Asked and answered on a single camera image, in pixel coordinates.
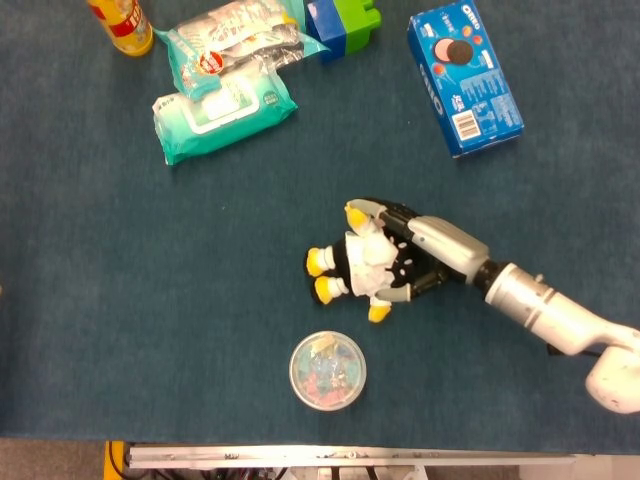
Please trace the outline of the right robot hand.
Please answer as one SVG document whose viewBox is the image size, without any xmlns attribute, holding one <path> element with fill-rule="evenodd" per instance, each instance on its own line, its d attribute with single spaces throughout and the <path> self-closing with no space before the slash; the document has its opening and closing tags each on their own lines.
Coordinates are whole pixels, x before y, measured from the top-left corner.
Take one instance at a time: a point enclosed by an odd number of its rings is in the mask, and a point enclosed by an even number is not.
<svg viewBox="0 0 640 480">
<path fill-rule="evenodd" d="M 419 215 L 403 204 L 374 198 L 352 199 L 347 205 L 379 221 L 436 261 L 434 272 L 405 286 L 376 293 L 380 301 L 409 302 L 450 277 L 470 285 L 490 261 L 487 245 L 442 218 Z"/>
</svg>

